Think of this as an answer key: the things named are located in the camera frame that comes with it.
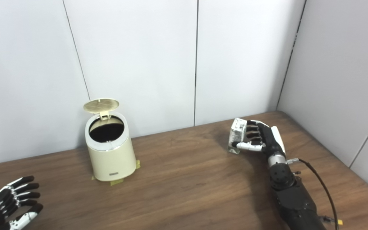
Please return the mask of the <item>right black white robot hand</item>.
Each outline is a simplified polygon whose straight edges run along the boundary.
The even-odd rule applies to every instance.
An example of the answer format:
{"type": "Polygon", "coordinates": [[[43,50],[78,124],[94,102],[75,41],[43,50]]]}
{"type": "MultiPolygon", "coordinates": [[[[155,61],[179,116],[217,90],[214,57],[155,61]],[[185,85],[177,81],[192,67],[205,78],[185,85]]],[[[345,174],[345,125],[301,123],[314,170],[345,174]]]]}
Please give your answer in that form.
{"type": "Polygon", "coordinates": [[[285,147],[276,126],[258,120],[234,119],[229,136],[229,147],[237,150],[262,152],[267,157],[285,157],[285,147]]]}

